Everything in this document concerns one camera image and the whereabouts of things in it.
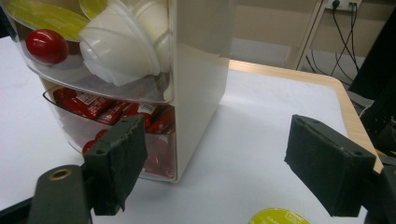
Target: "white background surface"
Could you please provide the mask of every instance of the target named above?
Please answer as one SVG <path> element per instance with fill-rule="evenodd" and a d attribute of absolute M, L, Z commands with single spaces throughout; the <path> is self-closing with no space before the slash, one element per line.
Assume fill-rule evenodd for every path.
<path fill-rule="evenodd" d="M 44 172 L 83 161 L 9 38 L 0 39 L 0 73 L 2 210 L 33 196 Z M 283 162 L 293 114 L 346 133 L 332 89 L 230 71 L 219 109 L 180 182 L 139 179 L 124 213 L 93 217 L 93 223 L 248 223 L 270 207 L 289 209 L 310 223 L 363 223 L 364 209 L 358 218 L 330 217 Z"/>

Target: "black cable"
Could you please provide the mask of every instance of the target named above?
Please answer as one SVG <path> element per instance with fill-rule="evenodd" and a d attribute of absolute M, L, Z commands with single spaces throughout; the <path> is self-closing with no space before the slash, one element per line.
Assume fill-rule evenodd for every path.
<path fill-rule="evenodd" d="M 312 62 L 314 62 L 314 66 L 321 72 L 323 75 L 328 76 L 325 72 L 320 70 L 320 68 L 317 66 L 317 62 L 315 62 L 315 57 L 314 57 L 314 51 L 311 49 L 311 57 L 312 57 Z"/>
<path fill-rule="evenodd" d="M 351 55 L 351 54 L 350 54 L 350 51 L 349 51 L 349 55 L 350 55 L 352 61 L 354 62 L 355 66 L 356 66 L 356 68 L 357 68 L 357 71 L 359 72 L 359 67 L 358 67 L 358 65 L 357 65 L 357 63 L 356 63 L 355 47 L 354 47 L 354 43 L 353 43 L 353 30 L 354 30 L 354 26 L 355 26 L 356 19 L 357 19 L 357 15 L 358 15 L 358 14 L 357 14 L 357 6 L 358 6 L 358 5 L 357 5 L 356 3 L 354 3 L 354 4 L 352 5 L 351 29 L 350 29 L 350 31 L 349 31 L 348 37 L 347 37 L 347 39 L 346 39 L 346 43 L 345 43 L 345 45 L 344 45 L 344 48 L 343 48 L 343 50 L 342 50 L 340 56 L 339 56 L 338 58 L 336 58 L 336 63 L 335 63 L 335 65 L 334 65 L 334 68 L 332 69 L 331 76 L 333 75 L 335 68 L 338 66 L 338 67 L 340 68 L 340 70 L 344 73 L 344 75 L 345 75 L 346 77 L 348 77 L 349 79 L 351 79 L 351 78 L 344 72 L 344 70 L 341 68 L 341 65 L 339 64 L 339 61 L 340 61 L 341 57 L 344 55 L 344 51 L 345 51 L 345 50 L 348 50 L 348 48 L 347 48 L 347 42 L 349 41 L 349 38 L 351 38 L 351 37 L 352 37 L 352 52 L 353 52 L 353 54 Z M 335 11 L 335 9 L 334 9 L 333 12 L 332 12 L 332 13 L 333 13 L 333 18 L 334 18 L 335 24 L 336 24 L 336 26 L 337 26 L 337 28 L 338 28 L 338 31 L 339 31 L 339 33 L 340 33 L 340 36 L 341 36 L 342 40 L 344 40 L 344 38 L 343 38 L 343 36 L 342 36 L 342 34 L 341 34 L 341 30 L 339 29 L 338 23 L 337 23 L 337 21 L 336 21 L 336 19 L 335 19 L 335 16 L 334 16 L 335 12 L 334 12 L 334 11 Z"/>
<path fill-rule="evenodd" d="M 311 61 L 309 60 L 309 58 L 308 58 L 307 55 L 305 56 L 305 58 L 306 58 L 306 61 L 307 61 L 308 64 L 309 64 L 309 66 L 311 67 L 312 72 L 315 73 L 315 74 L 318 74 L 318 72 L 317 72 L 317 71 L 315 70 L 315 68 L 312 66 L 312 63 L 311 63 Z M 314 62 L 315 67 L 316 67 L 323 75 L 329 76 L 328 74 L 326 74 L 325 72 L 321 71 L 321 70 L 316 66 L 313 52 L 312 52 L 312 60 L 313 60 L 313 62 Z M 347 83 L 347 82 L 345 82 L 345 81 L 343 81 L 343 80 L 340 80 L 340 79 L 338 79 L 338 80 L 339 80 L 340 82 L 342 82 L 343 84 L 345 84 L 345 85 L 347 85 L 347 86 L 350 86 L 349 83 Z"/>
<path fill-rule="evenodd" d="M 347 75 L 347 73 L 344 71 L 344 69 L 341 67 L 341 65 L 338 63 L 338 61 L 337 61 L 337 64 L 338 64 L 338 67 L 340 68 L 340 70 L 341 70 L 341 72 L 344 74 L 344 76 L 346 76 L 349 80 L 351 80 L 351 81 L 353 81 L 353 78 L 351 78 L 351 77 L 349 77 L 348 75 Z"/>
<path fill-rule="evenodd" d="M 314 69 L 314 67 L 311 64 L 311 61 L 309 61 L 309 58 L 307 55 L 305 55 L 306 61 L 308 62 L 309 66 L 311 67 L 311 70 L 313 73 L 317 74 L 317 71 Z"/>
<path fill-rule="evenodd" d="M 348 52 L 350 58 L 352 59 L 353 63 L 355 64 L 355 66 L 356 66 L 356 68 L 357 68 L 357 70 L 359 71 L 359 67 L 358 67 L 358 64 L 357 64 L 357 62 L 356 62 L 356 59 L 352 56 L 352 53 L 350 52 L 349 47 L 347 46 L 347 42 L 348 42 L 348 40 L 349 40 L 349 38 L 350 38 L 350 36 L 351 36 L 351 33 L 352 33 L 352 31 L 353 31 L 353 27 L 351 27 L 351 31 L 349 32 L 348 39 L 347 39 L 347 42 L 346 42 L 345 39 L 344 39 L 344 36 L 343 36 L 343 34 L 342 34 L 342 32 L 341 32 L 340 26 L 338 25 L 337 19 L 335 18 L 335 8 L 334 8 L 333 11 L 332 11 L 332 18 L 334 19 L 335 26 L 337 27 L 338 33 L 340 34 L 341 41 L 342 41 L 343 44 L 344 44 L 344 48 L 345 48 L 346 51 Z"/>
<path fill-rule="evenodd" d="M 353 28 L 355 27 L 355 22 L 356 19 L 358 18 L 358 5 L 356 3 L 352 4 L 352 16 L 350 17 L 350 33 L 351 33 L 351 46 L 352 46 L 352 54 L 353 58 L 355 59 L 356 62 L 356 54 L 355 54 L 355 43 L 354 43 L 354 38 L 353 38 Z"/>

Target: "red packet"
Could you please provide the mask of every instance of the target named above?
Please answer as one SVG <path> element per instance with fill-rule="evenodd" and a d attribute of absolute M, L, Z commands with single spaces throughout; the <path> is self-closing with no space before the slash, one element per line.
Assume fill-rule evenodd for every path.
<path fill-rule="evenodd" d="M 66 87 L 60 88 L 53 92 L 53 98 L 55 100 L 55 104 L 62 107 L 62 101 L 65 99 L 70 99 L 77 96 L 77 92 L 72 89 L 68 89 Z"/>
<path fill-rule="evenodd" d="M 64 100 L 65 109 L 75 111 L 78 109 L 80 115 L 89 119 L 96 118 L 107 109 L 114 101 L 88 93 L 78 94 L 76 97 Z"/>
<path fill-rule="evenodd" d="M 148 127 L 148 133 L 163 133 L 173 123 L 175 123 L 175 108 L 169 106 Z"/>
<path fill-rule="evenodd" d="M 97 119 L 97 121 L 108 124 L 114 125 L 121 117 L 121 114 L 128 107 L 130 103 L 119 102 L 117 101 L 114 103 L 109 109 L 104 111 Z"/>
<path fill-rule="evenodd" d="M 122 119 L 131 117 L 133 115 L 141 114 L 145 117 L 145 126 L 148 127 L 151 124 L 151 119 L 158 114 L 162 105 L 140 105 L 140 104 L 132 104 L 127 111 L 121 116 Z"/>
<path fill-rule="evenodd" d="M 144 166 L 146 173 L 171 179 L 175 177 L 175 131 L 175 124 L 171 124 L 162 134 L 146 135 L 148 148 L 148 159 Z"/>

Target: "red round candy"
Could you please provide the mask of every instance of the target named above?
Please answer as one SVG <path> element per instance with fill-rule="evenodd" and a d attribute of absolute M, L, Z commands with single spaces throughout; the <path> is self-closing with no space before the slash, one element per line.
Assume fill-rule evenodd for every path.
<path fill-rule="evenodd" d="M 93 147 L 93 145 L 95 145 L 95 143 L 97 142 L 97 140 L 91 140 L 89 142 L 87 142 L 84 147 L 82 148 L 82 155 L 84 155 L 85 153 L 87 153 L 88 150 L 91 149 L 91 147 Z"/>
<path fill-rule="evenodd" d="M 69 54 L 66 40 L 52 30 L 35 30 L 26 38 L 26 47 L 39 62 L 56 64 L 63 62 Z"/>

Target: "yellow lid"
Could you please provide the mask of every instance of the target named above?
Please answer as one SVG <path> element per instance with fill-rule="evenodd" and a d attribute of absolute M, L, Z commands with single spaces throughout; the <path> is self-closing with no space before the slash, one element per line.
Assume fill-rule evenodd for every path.
<path fill-rule="evenodd" d="M 282 208 L 269 208 L 260 211 L 248 224 L 309 224 L 299 215 Z"/>
<path fill-rule="evenodd" d="M 78 33 L 89 20 L 68 9 L 55 5 L 27 1 L 11 0 L 7 12 L 17 22 L 33 30 L 49 29 L 65 39 L 78 41 Z"/>
<path fill-rule="evenodd" d="M 79 6 L 85 15 L 92 20 L 105 10 L 107 0 L 79 0 Z"/>

